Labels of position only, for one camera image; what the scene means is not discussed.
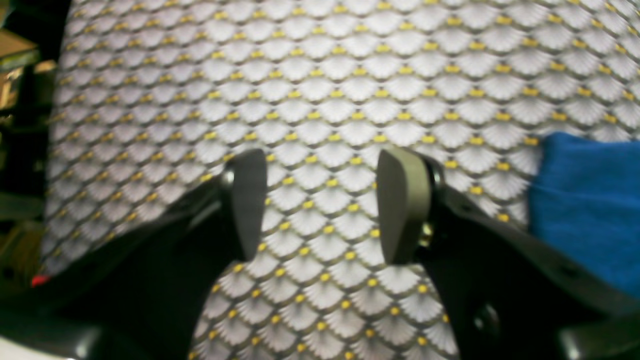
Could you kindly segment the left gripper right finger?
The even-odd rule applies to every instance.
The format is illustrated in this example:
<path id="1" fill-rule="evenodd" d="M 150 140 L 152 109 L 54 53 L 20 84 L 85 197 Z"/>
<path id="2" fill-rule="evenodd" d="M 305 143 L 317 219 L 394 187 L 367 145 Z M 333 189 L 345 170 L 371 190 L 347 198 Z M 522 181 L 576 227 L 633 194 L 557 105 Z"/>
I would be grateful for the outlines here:
<path id="1" fill-rule="evenodd" d="M 423 153 L 384 148 L 375 171 L 388 265 L 419 265 L 462 360 L 637 360 L 639 301 L 486 214 Z"/>

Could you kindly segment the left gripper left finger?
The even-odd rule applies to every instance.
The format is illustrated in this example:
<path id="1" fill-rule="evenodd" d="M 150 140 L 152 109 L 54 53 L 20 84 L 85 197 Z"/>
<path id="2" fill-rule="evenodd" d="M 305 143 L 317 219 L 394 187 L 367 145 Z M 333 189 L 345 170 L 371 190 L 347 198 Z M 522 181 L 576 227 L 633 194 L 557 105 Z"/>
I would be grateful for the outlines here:
<path id="1" fill-rule="evenodd" d="M 185 360 L 217 279 L 258 253 L 268 165 L 242 152 L 162 215 L 1 301 L 3 360 Z"/>

